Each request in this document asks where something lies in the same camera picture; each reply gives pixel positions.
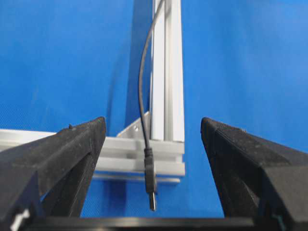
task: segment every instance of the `metal usb tip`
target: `metal usb tip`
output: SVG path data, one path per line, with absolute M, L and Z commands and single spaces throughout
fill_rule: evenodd
M 156 198 L 154 192 L 149 194 L 149 199 L 150 199 L 150 209 L 152 211 L 156 211 Z

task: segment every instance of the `black cable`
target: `black cable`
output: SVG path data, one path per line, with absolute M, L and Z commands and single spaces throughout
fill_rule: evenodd
M 156 176 L 155 176 L 153 151 L 152 151 L 152 148 L 150 147 L 149 137 L 148 137 L 147 130 L 146 130 L 147 128 L 144 122 L 144 109 L 143 109 L 143 100 L 142 100 L 142 75 L 143 75 L 143 69 L 144 69 L 144 60 L 145 60 L 146 52 L 148 50 L 150 38 L 151 38 L 154 26 L 156 24 L 159 12 L 163 6 L 164 1 L 165 0 L 161 0 L 160 3 L 158 4 L 156 13 L 151 23 L 150 30 L 146 37 L 146 41 L 143 47 L 143 52 L 142 52 L 142 57 L 141 57 L 141 63 L 140 63 L 140 68 L 139 68 L 139 80 L 138 80 L 139 81 L 138 82 L 139 110 L 140 110 L 140 119 L 141 119 L 141 125 L 142 125 L 142 131 L 143 131 L 143 137 L 144 137 L 144 143 L 145 143 L 145 149 L 144 149 L 145 190 L 149 194 L 150 209 L 153 211 L 156 210 L 155 194 L 157 192 L 157 184 L 156 184 Z
M 144 143 L 145 143 L 146 148 L 149 148 L 150 144 L 149 144 L 149 137 L 148 137 L 148 134 L 146 132 L 147 128 L 146 128 L 145 123 L 144 123 L 144 109 L 143 109 L 143 99 L 142 99 L 142 75 L 143 75 L 143 69 L 144 69 L 145 56 L 146 56 L 146 52 L 148 50 L 150 38 L 151 38 L 154 26 L 156 24 L 160 9 L 162 8 L 164 1 L 165 0 L 160 1 L 159 5 L 157 7 L 157 11 L 154 15 L 153 21 L 151 23 L 151 27 L 150 27 L 150 30 L 149 30 L 148 35 L 146 37 L 145 45 L 143 47 L 141 63 L 140 63 L 140 68 L 139 68 L 139 83 L 138 83 L 139 110 L 140 110 L 140 119 L 141 119 Z

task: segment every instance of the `metal bracket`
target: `metal bracket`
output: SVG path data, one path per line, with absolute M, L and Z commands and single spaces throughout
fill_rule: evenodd
M 148 137 L 150 137 L 150 125 L 151 125 L 151 116 L 150 112 L 144 114 L 145 125 L 147 128 Z M 123 131 L 117 134 L 119 138 L 132 138 L 132 139 L 143 139 L 143 132 L 141 126 L 140 118 L 132 122 L 128 127 Z

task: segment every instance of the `blue backdrop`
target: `blue backdrop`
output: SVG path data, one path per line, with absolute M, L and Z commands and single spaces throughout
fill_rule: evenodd
M 200 137 L 204 116 L 308 152 L 308 3 L 182 0 L 186 176 L 159 185 L 93 180 L 84 217 L 221 217 Z M 58 131 L 138 118 L 147 0 L 0 1 L 0 128 Z M 150 59 L 145 71 L 148 108 Z

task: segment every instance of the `blue fabric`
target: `blue fabric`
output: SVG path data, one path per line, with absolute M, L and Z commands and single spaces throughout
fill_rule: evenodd
M 151 8 L 146 0 L 0 1 L 0 128 L 58 131 L 103 115 L 114 136 L 138 118 Z M 183 0 L 186 176 L 159 185 L 155 213 L 144 184 L 93 180 L 82 216 L 222 217 L 204 116 L 308 152 L 307 15 L 300 0 Z

